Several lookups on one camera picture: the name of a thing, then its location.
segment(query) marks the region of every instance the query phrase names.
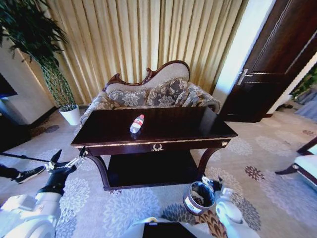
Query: black shoe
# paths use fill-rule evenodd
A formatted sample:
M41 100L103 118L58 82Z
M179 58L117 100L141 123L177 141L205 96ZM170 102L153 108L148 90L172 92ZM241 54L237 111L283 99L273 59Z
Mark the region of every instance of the black shoe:
M18 184L24 183L25 181L35 177L36 175L39 175L41 172L44 171L44 169L44 166L40 166L33 170L23 171L21 172L20 176L15 179L15 181Z

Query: table leg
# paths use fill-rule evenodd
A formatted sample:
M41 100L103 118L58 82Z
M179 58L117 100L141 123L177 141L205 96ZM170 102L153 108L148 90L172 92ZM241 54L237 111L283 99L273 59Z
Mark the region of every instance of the table leg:
M216 152L217 150L221 149L222 147L219 148L208 148L202 155L202 157L200 158L199 161L199 165L198 165L198 175L197 175L197 180L201 180L204 173L205 173L205 169L208 163L208 160L210 158L210 156Z
M89 155L87 157L91 159L92 161L94 161L95 164L97 165L99 173L101 175L101 179L104 184L104 190L106 190L107 188L110 187L110 185L109 185L108 176L107 176L107 167L104 160L99 155L96 155L96 156Z

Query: sofa backrest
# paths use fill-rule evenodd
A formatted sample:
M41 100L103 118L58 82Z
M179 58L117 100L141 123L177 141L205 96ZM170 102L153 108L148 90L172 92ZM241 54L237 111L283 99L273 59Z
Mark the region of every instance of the sofa backrest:
M159 84L176 77L183 77L187 81L190 79L188 65L180 60L170 61L156 71L151 71L149 68L147 68L147 71L148 75L146 78L136 84L126 83L119 78L119 74L116 74L106 85L105 91L107 93L114 90L136 91L144 88L149 91Z

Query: chaise lounge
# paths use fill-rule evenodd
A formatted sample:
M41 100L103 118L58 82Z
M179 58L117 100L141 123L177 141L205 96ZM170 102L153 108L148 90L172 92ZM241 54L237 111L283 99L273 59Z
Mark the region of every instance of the chaise lounge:
M161 107L210 107L215 113L220 102L201 87L189 82L190 70L181 60L164 64L140 83L126 83L114 75L81 116L81 125L94 110L117 110Z

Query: curtain fold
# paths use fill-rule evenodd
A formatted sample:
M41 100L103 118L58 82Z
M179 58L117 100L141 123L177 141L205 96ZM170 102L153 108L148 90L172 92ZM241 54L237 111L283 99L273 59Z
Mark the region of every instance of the curtain fold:
M146 68L184 60L191 81L210 91L246 0L47 0L66 32L58 56L77 104L88 104L120 73L142 81Z

